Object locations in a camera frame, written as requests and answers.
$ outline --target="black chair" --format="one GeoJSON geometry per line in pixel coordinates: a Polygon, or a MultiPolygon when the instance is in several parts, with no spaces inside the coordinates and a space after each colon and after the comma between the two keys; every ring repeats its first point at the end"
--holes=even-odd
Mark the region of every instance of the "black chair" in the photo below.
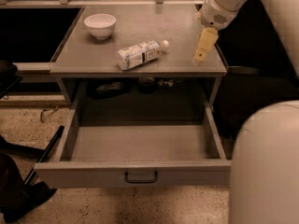
{"type": "MultiPolygon", "coordinates": [[[[22,77],[15,75],[17,67],[13,63],[0,61],[0,71],[0,98],[3,98],[22,77]]],[[[34,169],[22,179],[15,161],[8,154],[37,158],[37,162],[43,162],[62,136],[63,130],[61,126],[45,149],[10,144],[0,135],[0,212],[5,222],[20,219],[46,202],[56,191],[43,181],[33,184],[36,177],[34,169]]]]}

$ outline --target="yellow object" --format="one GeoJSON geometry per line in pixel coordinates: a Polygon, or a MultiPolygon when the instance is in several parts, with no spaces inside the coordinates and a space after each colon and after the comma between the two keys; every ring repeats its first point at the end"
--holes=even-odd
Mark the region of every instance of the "yellow object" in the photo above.
{"type": "Polygon", "coordinates": [[[197,66],[206,59],[206,56],[214,47],[218,37],[218,31],[215,28],[207,27],[203,30],[198,39],[198,45],[192,60],[194,65],[197,66]]]}

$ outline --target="small bowl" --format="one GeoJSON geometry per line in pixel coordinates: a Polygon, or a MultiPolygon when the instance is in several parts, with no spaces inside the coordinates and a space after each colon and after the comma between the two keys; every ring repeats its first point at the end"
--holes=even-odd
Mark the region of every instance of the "small bowl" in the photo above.
{"type": "Polygon", "coordinates": [[[109,14],[94,14],[84,20],[91,35],[99,40],[109,38],[115,28],[116,18],[109,14]]]}

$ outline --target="speckled floor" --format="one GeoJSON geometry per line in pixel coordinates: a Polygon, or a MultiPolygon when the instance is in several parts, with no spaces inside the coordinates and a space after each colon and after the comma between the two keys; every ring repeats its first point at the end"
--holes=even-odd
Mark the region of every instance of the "speckled floor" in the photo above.
{"type": "MultiPolygon", "coordinates": [[[[0,109],[0,134],[10,143],[45,147],[60,125],[67,108],[0,109]]],[[[23,177],[34,160],[13,157],[23,177]]],[[[59,189],[17,223],[212,223],[228,222],[229,191],[223,187],[170,187],[125,189],[59,189]]],[[[5,223],[0,215],[0,224],[5,223]]]]}

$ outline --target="open drawer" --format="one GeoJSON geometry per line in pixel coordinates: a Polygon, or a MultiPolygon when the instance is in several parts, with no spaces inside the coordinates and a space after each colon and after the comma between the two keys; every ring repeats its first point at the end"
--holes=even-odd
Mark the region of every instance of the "open drawer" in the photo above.
{"type": "Polygon", "coordinates": [[[197,79],[101,100],[82,82],[52,160],[35,170],[52,188],[228,185],[226,160],[197,79]]]}

